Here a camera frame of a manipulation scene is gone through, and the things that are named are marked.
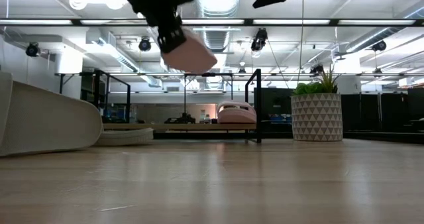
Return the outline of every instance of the ductwork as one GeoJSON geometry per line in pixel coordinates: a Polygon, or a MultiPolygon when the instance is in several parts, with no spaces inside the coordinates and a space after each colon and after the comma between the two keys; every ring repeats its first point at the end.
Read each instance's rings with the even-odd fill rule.
{"type": "MultiPolygon", "coordinates": [[[[416,9],[410,13],[406,12],[404,14],[406,14],[406,16],[403,17],[404,19],[424,19],[424,7],[420,7],[419,9],[416,9]]],[[[389,36],[397,32],[402,31],[405,28],[406,27],[376,28],[373,31],[365,34],[364,36],[361,36],[360,38],[356,39],[355,41],[347,44],[346,52],[359,52],[385,38],[388,38],[389,36]]]]}
{"type": "MultiPolygon", "coordinates": [[[[85,42],[86,44],[93,44],[93,42],[97,42],[99,40],[104,41],[107,45],[112,46],[114,51],[110,51],[110,55],[114,57],[120,64],[122,64],[124,67],[128,68],[129,70],[137,73],[147,73],[148,71],[142,70],[141,68],[137,67],[135,64],[136,62],[131,59],[130,56],[126,55],[124,51],[117,48],[116,45],[116,38],[111,34],[108,33],[107,36],[105,36],[98,28],[90,28],[87,31],[85,42]]],[[[141,78],[148,83],[150,87],[162,87],[162,81],[159,79],[152,78],[150,76],[141,76],[141,78]]]]}
{"type": "MultiPolygon", "coordinates": [[[[404,11],[401,16],[401,18],[405,19],[422,19],[424,18],[424,7],[423,2],[419,2],[418,4],[410,7],[408,10],[404,11]]],[[[336,52],[341,52],[341,54],[344,54],[344,52],[347,53],[355,53],[359,52],[365,48],[368,48],[377,42],[388,38],[389,36],[400,32],[401,30],[405,29],[405,27],[389,27],[389,28],[376,28],[371,32],[368,32],[364,36],[361,36],[360,38],[356,39],[355,41],[352,41],[344,46],[339,46],[339,44],[332,44],[328,47],[326,47],[326,50],[318,53],[318,55],[312,57],[309,59],[308,63],[316,60],[319,62],[324,61],[328,57],[334,57],[336,52]]]]}
{"type": "MultiPolygon", "coordinates": [[[[196,0],[197,10],[202,18],[235,17],[240,0],[196,0]]],[[[229,31],[202,31],[206,46],[212,52],[223,52],[230,41],[229,31]]]]}

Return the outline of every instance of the wooden floor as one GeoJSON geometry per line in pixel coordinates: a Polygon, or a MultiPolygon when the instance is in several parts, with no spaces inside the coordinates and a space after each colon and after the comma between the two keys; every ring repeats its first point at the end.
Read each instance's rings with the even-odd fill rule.
{"type": "Polygon", "coordinates": [[[424,146],[162,141],[0,159],[0,223],[424,223],[424,146]]]}

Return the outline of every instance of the hanging wire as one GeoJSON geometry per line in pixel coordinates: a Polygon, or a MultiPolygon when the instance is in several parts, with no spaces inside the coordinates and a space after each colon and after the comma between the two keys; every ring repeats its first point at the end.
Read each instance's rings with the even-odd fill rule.
{"type": "Polygon", "coordinates": [[[279,69],[279,71],[280,71],[280,74],[281,74],[281,76],[283,77],[283,80],[284,80],[284,82],[286,83],[287,88],[288,88],[288,89],[290,89],[290,87],[289,87],[289,85],[287,84],[287,81],[286,81],[286,79],[285,79],[285,77],[284,77],[283,71],[281,71],[281,67],[280,67],[280,65],[279,65],[279,63],[278,63],[278,61],[277,61],[276,55],[274,54],[274,50],[272,49],[271,42],[270,42],[268,39],[267,39],[267,41],[268,41],[268,44],[270,45],[271,52],[272,52],[272,56],[274,57],[274,60],[276,61],[277,67],[278,67],[278,69],[279,69]]]}
{"type": "MultiPolygon", "coordinates": [[[[337,48],[338,48],[338,50],[340,52],[339,34],[338,34],[338,30],[337,29],[338,29],[337,27],[334,28],[334,36],[336,37],[337,48]]],[[[333,60],[333,50],[331,50],[331,60],[332,60],[332,62],[330,63],[330,71],[331,72],[334,72],[334,69],[336,68],[337,61],[335,62],[333,60]]]]}
{"type": "Polygon", "coordinates": [[[250,51],[250,59],[252,60],[252,73],[253,73],[253,51],[250,51]]]}
{"type": "Polygon", "coordinates": [[[377,69],[378,64],[377,64],[377,52],[376,51],[374,51],[374,60],[376,62],[376,69],[377,69]]]}
{"type": "Polygon", "coordinates": [[[302,28],[301,28],[301,35],[300,35],[300,59],[299,59],[299,73],[297,74],[297,84],[299,85],[300,80],[300,71],[302,69],[302,52],[303,52],[303,26],[304,26],[304,19],[305,18],[305,0],[302,0],[302,28]]]}
{"type": "MultiPolygon", "coordinates": [[[[9,0],[6,0],[6,19],[9,18],[9,0]]],[[[6,33],[7,26],[3,29],[5,34],[10,38],[10,36],[6,33]]]]}

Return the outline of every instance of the ceiling light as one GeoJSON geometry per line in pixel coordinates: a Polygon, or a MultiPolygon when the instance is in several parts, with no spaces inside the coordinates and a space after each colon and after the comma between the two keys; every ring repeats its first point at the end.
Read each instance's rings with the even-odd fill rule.
{"type": "Polygon", "coordinates": [[[210,27],[203,27],[203,28],[193,28],[193,31],[222,31],[222,32],[231,32],[231,31],[241,31],[240,28],[210,28],[210,27]]]}
{"type": "Polygon", "coordinates": [[[242,25],[244,19],[183,19],[183,25],[242,25]]]}
{"type": "Polygon", "coordinates": [[[100,20],[100,19],[84,19],[81,20],[83,25],[147,25],[145,19],[117,19],[117,20],[100,20]]]}
{"type": "Polygon", "coordinates": [[[67,19],[0,19],[0,25],[72,25],[67,19]]]}
{"type": "Polygon", "coordinates": [[[340,25],[412,25],[415,20],[340,20],[340,25]]]}
{"type": "Polygon", "coordinates": [[[184,76],[184,73],[141,73],[140,76],[184,76]]]}
{"type": "MultiPolygon", "coordinates": [[[[327,25],[329,19],[304,19],[304,25],[327,25]]],[[[301,25],[301,19],[254,19],[254,25],[301,25]]]]}
{"type": "Polygon", "coordinates": [[[110,74],[111,76],[137,76],[138,74],[128,74],[128,73],[120,73],[120,74],[110,74]]]}

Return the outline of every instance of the black metal frame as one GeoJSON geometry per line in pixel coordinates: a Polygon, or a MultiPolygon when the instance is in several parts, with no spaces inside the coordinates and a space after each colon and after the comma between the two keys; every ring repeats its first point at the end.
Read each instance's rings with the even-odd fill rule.
{"type": "Polygon", "coordinates": [[[256,99],[254,101],[256,110],[256,142],[262,142],[262,76],[261,70],[256,69],[244,86],[244,101],[249,103],[249,85],[256,78],[256,99]]]}
{"type": "Polygon", "coordinates": [[[125,121],[130,123],[130,108],[131,108],[131,85],[111,74],[104,72],[102,70],[96,70],[94,72],[80,72],[78,74],[56,74],[60,76],[60,88],[59,93],[63,93],[64,85],[74,76],[94,76],[94,102],[93,105],[99,109],[99,100],[100,100],[100,77],[107,76],[106,80],[106,92],[105,92],[105,112],[107,112],[107,104],[109,101],[109,86],[111,82],[111,78],[121,82],[122,84],[127,86],[127,104],[125,106],[125,121]],[[66,81],[64,81],[65,76],[70,76],[66,81]]]}
{"type": "MultiPolygon", "coordinates": [[[[190,21],[201,20],[202,18],[189,19],[190,21]]],[[[39,23],[40,19],[8,19],[8,18],[0,18],[0,26],[8,26],[8,27],[147,27],[148,24],[146,19],[43,19],[49,21],[70,21],[70,23],[65,23],[62,25],[58,25],[56,23],[53,24],[42,24],[39,23]]],[[[369,19],[332,19],[332,18],[320,18],[320,19],[310,19],[310,18],[270,18],[270,19],[246,19],[241,18],[237,20],[242,20],[240,24],[227,23],[226,20],[234,20],[234,18],[220,18],[222,23],[213,24],[210,23],[184,23],[185,26],[192,27],[422,27],[424,23],[424,19],[371,19],[372,21],[376,21],[375,23],[366,23],[366,24],[340,24],[341,20],[354,20],[354,21],[369,21],[369,19]],[[291,23],[290,21],[306,21],[302,23],[291,23]],[[314,23],[313,21],[322,21],[328,20],[328,23],[314,23]],[[404,24],[404,25],[393,25],[390,21],[410,21],[413,20],[413,23],[404,24]]]]}

